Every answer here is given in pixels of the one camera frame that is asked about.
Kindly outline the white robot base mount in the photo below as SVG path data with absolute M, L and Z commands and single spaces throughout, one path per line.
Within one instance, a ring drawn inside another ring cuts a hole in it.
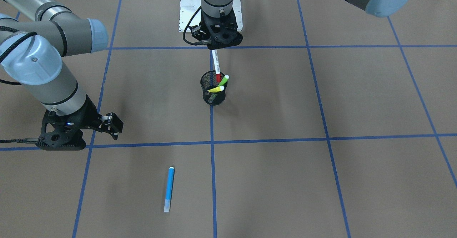
M 183 32 L 194 12 L 200 7 L 201 0 L 180 0 L 179 32 Z M 241 0 L 233 0 L 233 11 L 235 13 L 238 32 L 243 30 L 243 17 Z

